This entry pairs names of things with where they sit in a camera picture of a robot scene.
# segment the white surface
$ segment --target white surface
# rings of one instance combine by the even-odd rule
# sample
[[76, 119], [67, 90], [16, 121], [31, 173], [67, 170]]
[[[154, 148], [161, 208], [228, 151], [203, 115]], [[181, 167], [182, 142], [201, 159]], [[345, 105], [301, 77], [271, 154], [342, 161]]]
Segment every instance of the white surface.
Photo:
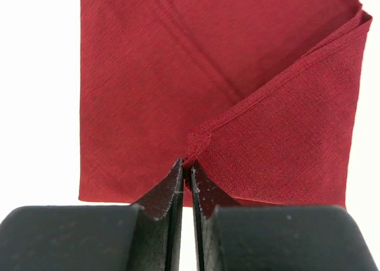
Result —
[[[380, 266], [380, 4], [362, 71], [347, 207]], [[0, 220], [23, 205], [83, 204], [79, 183], [80, 0], [0, 0]], [[196, 270], [192, 212], [180, 270]]]

